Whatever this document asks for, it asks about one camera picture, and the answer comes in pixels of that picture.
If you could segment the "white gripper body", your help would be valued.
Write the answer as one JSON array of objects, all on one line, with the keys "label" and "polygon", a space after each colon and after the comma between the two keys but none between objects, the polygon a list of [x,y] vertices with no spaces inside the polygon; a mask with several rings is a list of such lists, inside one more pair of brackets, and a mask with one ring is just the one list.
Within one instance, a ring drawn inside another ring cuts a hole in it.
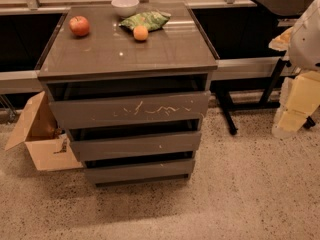
[{"label": "white gripper body", "polygon": [[274,123],[278,124],[283,113],[286,111],[286,103],[291,92],[293,85],[293,78],[285,77],[281,86],[280,96],[279,96],[279,107],[276,110]]}]

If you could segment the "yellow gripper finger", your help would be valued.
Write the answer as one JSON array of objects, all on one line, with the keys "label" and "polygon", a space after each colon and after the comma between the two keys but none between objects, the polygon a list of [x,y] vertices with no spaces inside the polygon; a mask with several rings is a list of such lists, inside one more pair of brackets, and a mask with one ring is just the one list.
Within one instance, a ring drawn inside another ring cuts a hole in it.
[{"label": "yellow gripper finger", "polygon": [[289,47],[292,30],[293,28],[290,27],[272,39],[269,43],[269,47],[276,51],[286,51]]},{"label": "yellow gripper finger", "polygon": [[286,111],[276,129],[286,133],[297,132],[307,118],[320,106],[320,73],[308,71],[293,79]]}]

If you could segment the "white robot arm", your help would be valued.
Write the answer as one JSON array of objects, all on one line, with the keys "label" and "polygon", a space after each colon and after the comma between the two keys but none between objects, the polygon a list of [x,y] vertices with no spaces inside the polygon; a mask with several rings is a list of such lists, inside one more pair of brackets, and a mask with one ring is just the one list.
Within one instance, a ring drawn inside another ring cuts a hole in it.
[{"label": "white robot arm", "polygon": [[320,106],[320,0],[314,0],[269,47],[285,51],[289,62],[301,69],[294,79],[284,80],[274,117],[272,134],[285,138],[294,135]]}]

